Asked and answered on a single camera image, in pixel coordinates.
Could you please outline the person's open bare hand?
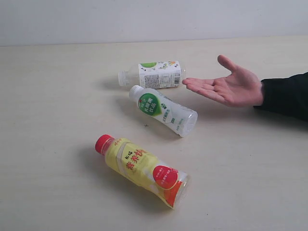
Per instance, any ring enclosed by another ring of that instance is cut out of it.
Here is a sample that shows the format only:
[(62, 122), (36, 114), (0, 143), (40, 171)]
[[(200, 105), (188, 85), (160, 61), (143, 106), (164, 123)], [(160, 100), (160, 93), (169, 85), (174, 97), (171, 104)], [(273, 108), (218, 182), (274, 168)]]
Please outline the person's open bare hand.
[(235, 64), (224, 55), (218, 63), (231, 74), (216, 79), (186, 78), (182, 81), (192, 92), (228, 107), (249, 107), (263, 104), (263, 84), (251, 71)]

